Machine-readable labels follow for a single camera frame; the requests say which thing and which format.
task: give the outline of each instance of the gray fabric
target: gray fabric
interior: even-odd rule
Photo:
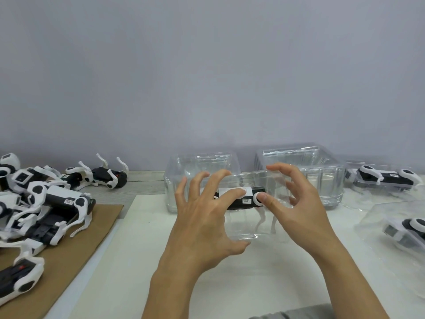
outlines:
[[[334,310],[330,304],[277,312],[250,319],[335,319]]]

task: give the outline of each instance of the brown cardboard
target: brown cardboard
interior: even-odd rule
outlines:
[[[43,276],[32,290],[0,306],[0,318],[43,319],[109,233],[122,207],[96,205],[88,229],[70,238],[69,233],[74,229],[71,228],[59,245],[37,255],[45,260]],[[17,248],[0,249],[0,269],[12,265],[18,254]]]

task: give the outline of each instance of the clear plastic tray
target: clear plastic tray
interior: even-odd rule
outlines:
[[[425,219],[423,200],[377,204],[354,230],[406,287],[425,298],[425,234],[410,225],[418,218]]]
[[[188,178],[189,183],[190,179],[201,171],[214,173],[220,169],[230,170],[232,174],[240,174],[241,167],[239,166],[236,153],[218,152],[205,154],[179,154],[172,156],[164,173],[165,195],[168,211],[170,213],[177,213],[174,193],[184,176]]]
[[[346,162],[347,170],[345,173],[344,186],[348,190],[355,191],[357,195],[346,195],[343,199],[343,205],[349,208],[370,210],[374,204],[387,202],[392,199],[394,202],[413,201],[418,199],[425,199],[425,187],[422,185],[406,185],[385,182],[371,182],[364,181],[359,175],[358,170],[367,165],[379,171],[398,171],[410,170],[409,167],[401,168],[398,165],[376,161],[370,163],[367,159],[358,158],[356,160],[348,160]]]
[[[254,171],[225,177],[220,182],[218,190],[237,187],[251,187],[253,190],[263,188],[284,206],[291,207],[285,180],[286,177],[280,172]],[[203,180],[201,190],[207,181],[208,178]],[[224,226],[226,234],[232,239],[255,239],[261,236],[279,242],[290,240],[274,215],[265,207],[228,210]]]
[[[345,163],[326,148],[314,143],[289,144],[278,149],[258,150],[256,170],[266,165],[284,162],[296,165],[317,188],[323,205],[335,208],[341,202],[344,189]]]

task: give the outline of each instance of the transparent plastic packaging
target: transparent plastic packaging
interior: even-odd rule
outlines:
[[[205,178],[202,181],[201,191],[208,179]],[[283,174],[274,171],[254,171],[223,178],[218,187],[218,196],[228,188],[244,187],[247,189],[246,196],[240,199],[241,201],[247,200],[247,208],[226,211],[224,226],[227,236],[232,239],[255,239],[262,236],[279,242],[289,241],[289,236],[267,208],[264,206],[250,208],[254,205],[253,200],[255,200],[252,193],[256,191],[265,191],[290,208],[286,179]]]
[[[241,167],[234,152],[218,152],[205,154],[178,154],[172,156],[164,173],[164,185],[167,209],[170,213],[177,213],[174,193],[182,178],[189,181],[201,171],[214,173],[220,169],[230,170],[232,174],[240,174]]]
[[[296,165],[316,187],[325,207],[332,209],[341,202],[345,163],[323,146],[314,143],[289,144],[278,149],[258,150],[255,155],[256,170],[264,170],[266,165],[275,162]]]
[[[425,199],[422,179],[410,167],[401,167],[380,160],[370,162],[361,158],[347,160],[344,186],[359,195],[352,199],[346,195],[347,197],[343,199],[346,207],[370,210],[374,204],[388,202],[389,199],[393,202]],[[361,172],[365,167],[372,168],[371,174]],[[377,176],[380,173],[385,176],[381,179],[385,180],[378,182]]]
[[[425,298],[425,201],[375,205],[354,231],[387,268]]]

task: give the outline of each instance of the gray wood surface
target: gray wood surface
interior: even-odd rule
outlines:
[[[91,193],[99,204],[122,204],[118,218],[127,214],[131,203],[137,195],[160,195],[165,193],[163,171],[130,171],[126,185],[119,189],[109,189],[106,186],[88,186],[80,192]]]

